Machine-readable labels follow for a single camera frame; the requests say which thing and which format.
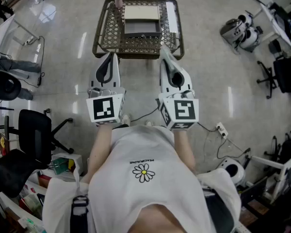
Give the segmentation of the person's right forearm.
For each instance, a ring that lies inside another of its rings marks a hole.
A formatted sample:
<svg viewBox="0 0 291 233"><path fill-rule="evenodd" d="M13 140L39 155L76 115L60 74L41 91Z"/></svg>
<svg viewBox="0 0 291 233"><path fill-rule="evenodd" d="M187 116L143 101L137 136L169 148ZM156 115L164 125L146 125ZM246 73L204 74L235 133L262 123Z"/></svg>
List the person's right forearm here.
<svg viewBox="0 0 291 233"><path fill-rule="evenodd" d="M174 148L180 160L187 166L187 168L195 173L195 157L192 151L188 134L184 130L175 130L174 134Z"/></svg>

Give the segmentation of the black office chair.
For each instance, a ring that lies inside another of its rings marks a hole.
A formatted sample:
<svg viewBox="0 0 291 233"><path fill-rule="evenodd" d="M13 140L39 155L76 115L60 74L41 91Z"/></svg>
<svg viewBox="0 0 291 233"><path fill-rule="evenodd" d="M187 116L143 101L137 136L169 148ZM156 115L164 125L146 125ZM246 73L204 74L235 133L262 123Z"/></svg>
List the black office chair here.
<svg viewBox="0 0 291 233"><path fill-rule="evenodd" d="M272 97L272 91L279 88L281 93L291 93L291 57L280 58L273 62L273 67L266 67L261 61L257 64L263 69L267 78L260 80L257 79L257 84L269 83L269 95L266 99Z"/></svg>
<svg viewBox="0 0 291 233"><path fill-rule="evenodd" d="M51 163L51 152L57 147L72 154L72 148L66 148L55 134L72 118L65 119L54 130L51 119L44 113L23 109L19 113L18 129L8 128L8 134L19 136L20 149L10 150L0 158L0 192L15 198L23 189L27 179L36 170L47 169Z"/></svg>

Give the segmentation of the white desk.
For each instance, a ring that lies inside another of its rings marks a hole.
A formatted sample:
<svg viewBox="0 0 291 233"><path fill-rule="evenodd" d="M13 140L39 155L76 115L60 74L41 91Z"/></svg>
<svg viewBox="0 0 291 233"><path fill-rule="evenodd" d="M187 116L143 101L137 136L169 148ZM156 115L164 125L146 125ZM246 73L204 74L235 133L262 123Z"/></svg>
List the white desk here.
<svg viewBox="0 0 291 233"><path fill-rule="evenodd" d="M34 40L39 40L39 36L35 35L32 31L23 26L20 22L18 22L15 18L15 15L9 17L5 22L0 25L0 49L7 42L7 39L11 38L16 41L21 46L25 45L25 41L20 40L15 36L14 31L17 28L23 29L27 32Z"/></svg>
<svg viewBox="0 0 291 233"><path fill-rule="evenodd" d="M291 41L288 39L285 31L277 23L275 16L274 16L274 10L269 9L269 6L272 3L273 2L270 2L267 5L260 3L260 7L261 7L260 11L266 15L266 17L268 18L268 20L271 24L271 27L272 27L272 31L270 33L268 33L266 36L264 36L262 38L262 41L265 41L266 39L269 39L270 37L277 36L277 37L281 38L282 41L284 41L291 48Z"/></svg>
<svg viewBox="0 0 291 233"><path fill-rule="evenodd" d="M271 203L274 203L274 201L284 192L286 186L289 183L289 178L291 177L291 174L289 174L289 170L291 169L291 158L284 164L257 156L252 156L250 160L273 167L275 169L279 169L280 172L277 178L275 178L275 187L273 193L270 194L270 192L268 192L270 194Z"/></svg>

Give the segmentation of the grey domed machine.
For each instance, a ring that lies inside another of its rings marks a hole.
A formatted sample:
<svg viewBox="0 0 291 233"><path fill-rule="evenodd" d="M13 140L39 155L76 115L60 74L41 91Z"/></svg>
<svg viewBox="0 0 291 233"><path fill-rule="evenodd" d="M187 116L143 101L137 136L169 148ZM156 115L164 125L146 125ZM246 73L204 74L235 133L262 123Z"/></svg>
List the grey domed machine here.
<svg viewBox="0 0 291 233"><path fill-rule="evenodd" d="M231 45L245 36L245 24L241 19L231 19L220 29L220 35Z"/></svg>

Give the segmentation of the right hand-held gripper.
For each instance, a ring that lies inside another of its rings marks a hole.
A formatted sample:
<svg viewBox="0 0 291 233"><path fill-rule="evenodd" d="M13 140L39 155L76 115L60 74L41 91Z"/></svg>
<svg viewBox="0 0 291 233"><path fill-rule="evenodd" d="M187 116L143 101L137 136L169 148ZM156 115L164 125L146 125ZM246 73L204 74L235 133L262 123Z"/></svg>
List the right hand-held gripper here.
<svg viewBox="0 0 291 233"><path fill-rule="evenodd" d="M169 130L188 130L199 121L199 100L194 97L188 72L175 61L161 60L159 112Z"/></svg>

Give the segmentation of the grey box with cream lid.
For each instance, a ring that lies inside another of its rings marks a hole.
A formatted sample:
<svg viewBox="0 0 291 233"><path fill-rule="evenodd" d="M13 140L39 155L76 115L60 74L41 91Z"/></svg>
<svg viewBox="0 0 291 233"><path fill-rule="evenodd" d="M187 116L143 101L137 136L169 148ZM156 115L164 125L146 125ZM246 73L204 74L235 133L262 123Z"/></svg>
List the grey box with cream lid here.
<svg viewBox="0 0 291 233"><path fill-rule="evenodd" d="M160 37L160 11L158 6L126 5L124 12L125 37Z"/></svg>

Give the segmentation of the white domed machine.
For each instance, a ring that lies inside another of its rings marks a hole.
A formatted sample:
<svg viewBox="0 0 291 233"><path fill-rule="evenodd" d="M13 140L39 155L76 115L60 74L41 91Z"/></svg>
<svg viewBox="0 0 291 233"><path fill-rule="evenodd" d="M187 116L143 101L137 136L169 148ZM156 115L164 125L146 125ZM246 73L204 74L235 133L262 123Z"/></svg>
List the white domed machine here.
<svg viewBox="0 0 291 233"><path fill-rule="evenodd" d="M242 21L242 24L245 29L253 25L253 15L249 12L239 15L238 19Z"/></svg>
<svg viewBox="0 0 291 233"><path fill-rule="evenodd" d="M245 36L240 42L240 48L245 51L253 52L260 43L260 35L263 30L260 26L248 27L245 31Z"/></svg>
<svg viewBox="0 0 291 233"><path fill-rule="evenodd" d="M228 172L235 186L240 185L245 178L245 169L238 161L232 158L225 158L218 168L225 169Z"/></svg>

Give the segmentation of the person's white daisy t-shirt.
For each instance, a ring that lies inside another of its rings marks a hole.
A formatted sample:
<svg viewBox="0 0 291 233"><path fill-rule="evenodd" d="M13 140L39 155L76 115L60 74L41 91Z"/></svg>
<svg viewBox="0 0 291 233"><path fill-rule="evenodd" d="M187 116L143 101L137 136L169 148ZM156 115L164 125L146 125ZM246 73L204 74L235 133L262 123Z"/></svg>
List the person's white daisy t-shirt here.
<svg viewBox="0 0 291 233"><path fill-rule="evenodd" d="M232 233L239 221L241 199L228 172L192 173L165 127L113 128L105 163L89 184L83 177L50 180L42 213L47 233L128 233L153 204L165 206L186 233Z"/></svg>

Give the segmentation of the brown rattan table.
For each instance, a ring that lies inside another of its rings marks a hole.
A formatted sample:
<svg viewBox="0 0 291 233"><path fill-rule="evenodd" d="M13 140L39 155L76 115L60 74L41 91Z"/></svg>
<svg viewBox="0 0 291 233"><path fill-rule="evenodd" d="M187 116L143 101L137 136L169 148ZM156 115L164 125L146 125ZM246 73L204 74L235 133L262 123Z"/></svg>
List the brown rattan table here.
<svg viewBox="0 0 291 233"><path fill-rule="evenodd" d="M174 6L178 32L169 30L167 2ZM133 37L124 36L125 8L116 8L115 0L105 0L97 23L92 52L96 58L101 58L107 52L116 52L122 59L159 58L162 44L169 47L173 56L180 60L185 53L184 40L178 3L176 0L124 0L123 5L157 5L161 16L160 37Z"/></svg>

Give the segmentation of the black monitor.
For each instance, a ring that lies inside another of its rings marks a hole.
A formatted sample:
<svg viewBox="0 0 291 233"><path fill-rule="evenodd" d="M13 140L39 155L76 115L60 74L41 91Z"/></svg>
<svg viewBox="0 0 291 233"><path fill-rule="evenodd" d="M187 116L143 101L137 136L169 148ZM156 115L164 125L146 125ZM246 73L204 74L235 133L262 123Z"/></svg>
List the black monitor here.
<svg viewBox="0 0 291 233"><path fill-rule="evenodd" d="M291 41L291 19L288 13L275 2L269 6L269 9L274 10L277 23L285 31L288 39Z"/></svg>

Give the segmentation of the person's bare neck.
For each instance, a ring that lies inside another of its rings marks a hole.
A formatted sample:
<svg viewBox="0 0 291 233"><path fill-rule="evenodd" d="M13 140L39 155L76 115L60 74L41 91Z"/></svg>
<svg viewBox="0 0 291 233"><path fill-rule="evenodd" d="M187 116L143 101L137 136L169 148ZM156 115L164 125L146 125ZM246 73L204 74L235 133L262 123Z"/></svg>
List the person's bare neck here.
<svg viewBox="0 0 291 233"><path fill-rule="evenodd" d="M186 233L175 216L163 205L144 207L128 233Z"/></svg>

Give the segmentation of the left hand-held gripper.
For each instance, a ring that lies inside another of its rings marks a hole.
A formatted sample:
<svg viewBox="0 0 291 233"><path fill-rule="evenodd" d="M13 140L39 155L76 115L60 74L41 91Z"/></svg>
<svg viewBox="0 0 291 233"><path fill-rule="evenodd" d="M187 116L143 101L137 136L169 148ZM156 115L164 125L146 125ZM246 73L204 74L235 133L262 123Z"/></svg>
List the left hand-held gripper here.
<svg viewBox="0 0 291 233"><path fill-rule="evenodd" d="M126 90L120 87L119 59L116 53L103 55L90 73L86 100L92 123L97 126L120 123Z"/></svg>

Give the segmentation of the person's left forearm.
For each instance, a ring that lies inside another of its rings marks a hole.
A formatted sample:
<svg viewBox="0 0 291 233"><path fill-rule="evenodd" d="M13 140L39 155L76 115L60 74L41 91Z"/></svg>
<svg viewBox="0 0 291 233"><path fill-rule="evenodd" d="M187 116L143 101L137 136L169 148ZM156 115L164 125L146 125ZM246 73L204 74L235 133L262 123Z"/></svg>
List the person's left forearm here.
<svg viewBox="0 0 291 233"><path fill-rule="evenodd" d="M89 184L93 175L102 167L111 152L111 138L112 126L102 125L99 126L97 136L92 147L88 170L86 175L81 179L82 183Z"/></svg>

